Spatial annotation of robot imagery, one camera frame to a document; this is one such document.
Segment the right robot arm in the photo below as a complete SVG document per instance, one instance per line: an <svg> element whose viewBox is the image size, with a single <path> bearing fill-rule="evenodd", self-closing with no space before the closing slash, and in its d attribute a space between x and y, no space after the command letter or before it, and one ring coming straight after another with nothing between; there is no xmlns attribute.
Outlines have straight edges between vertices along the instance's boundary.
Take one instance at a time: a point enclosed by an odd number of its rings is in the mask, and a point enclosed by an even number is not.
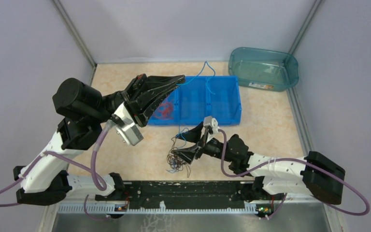
<svg viewBox="0 0 371 232"><path fill-rule="evenodd" d="M221 142L215 135L221 130L198 124L191 131L178 135L179 139L193 143L188 148L176 148L172 154L187 164L203 154L220 159L223 174L228 177L254 177L253 194L258 199L282 193L306 194L323 203L342 203L345 170L325 155L310 151L299 158L263 156L234 134Z"/></svg>

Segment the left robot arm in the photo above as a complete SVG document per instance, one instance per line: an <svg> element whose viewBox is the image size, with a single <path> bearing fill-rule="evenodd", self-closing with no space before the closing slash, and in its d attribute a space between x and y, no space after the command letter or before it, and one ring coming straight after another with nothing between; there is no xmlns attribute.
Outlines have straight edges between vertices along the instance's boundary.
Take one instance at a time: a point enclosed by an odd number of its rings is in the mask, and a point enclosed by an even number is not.
<svg viewBox="0 0 371 232"><path fill-rule="evenodd" d="M52 139L33 162L14 168L21 186L17 203L47 206L90 195L97 201L124 200L121 176L95 171L100 145L110 130L126 144L137 145L143 139L140 128L185 81L184 75L139 74L124 90L104 96L78 79L66 79L52 97L63 116Z"/></svg>

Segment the blue three-compartment bin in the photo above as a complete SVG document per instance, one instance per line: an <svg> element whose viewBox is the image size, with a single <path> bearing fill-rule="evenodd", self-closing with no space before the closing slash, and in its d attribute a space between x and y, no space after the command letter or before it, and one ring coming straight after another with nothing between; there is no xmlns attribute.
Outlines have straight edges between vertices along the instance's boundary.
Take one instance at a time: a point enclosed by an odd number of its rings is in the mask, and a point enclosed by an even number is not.
<svg viewBox="0 0 371 232"><path fill-rule="evenodd" d="M236 76L187 76L157 108L148 124L197 125L213 116L223 126L239 125L242 103Z"/></svg>

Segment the teal transparent plastic tub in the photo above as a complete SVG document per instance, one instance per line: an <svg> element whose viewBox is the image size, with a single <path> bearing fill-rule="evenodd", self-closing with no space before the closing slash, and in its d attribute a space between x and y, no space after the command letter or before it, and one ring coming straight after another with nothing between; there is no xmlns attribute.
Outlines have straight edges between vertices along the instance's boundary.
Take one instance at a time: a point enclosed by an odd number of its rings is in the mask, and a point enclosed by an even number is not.
<svg viewBox="0 0 371 232"><path fill-rule="evenodd" d="M298 83L299 64L289 53L239 47L229 56L228 73L242 87L282 92Z"/></svg>

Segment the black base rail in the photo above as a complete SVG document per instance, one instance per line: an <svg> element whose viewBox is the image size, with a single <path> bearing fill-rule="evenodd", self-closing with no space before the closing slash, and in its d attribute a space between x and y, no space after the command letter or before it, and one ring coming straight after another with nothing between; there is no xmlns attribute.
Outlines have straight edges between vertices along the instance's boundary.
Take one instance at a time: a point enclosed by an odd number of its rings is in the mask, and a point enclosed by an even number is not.
<svg viewBox="0 0 371 232"><path fill-rule="evenodd" d="M125 187L129 209L243 209L245 203L269 200L252 181L132 181Z"/></svg>

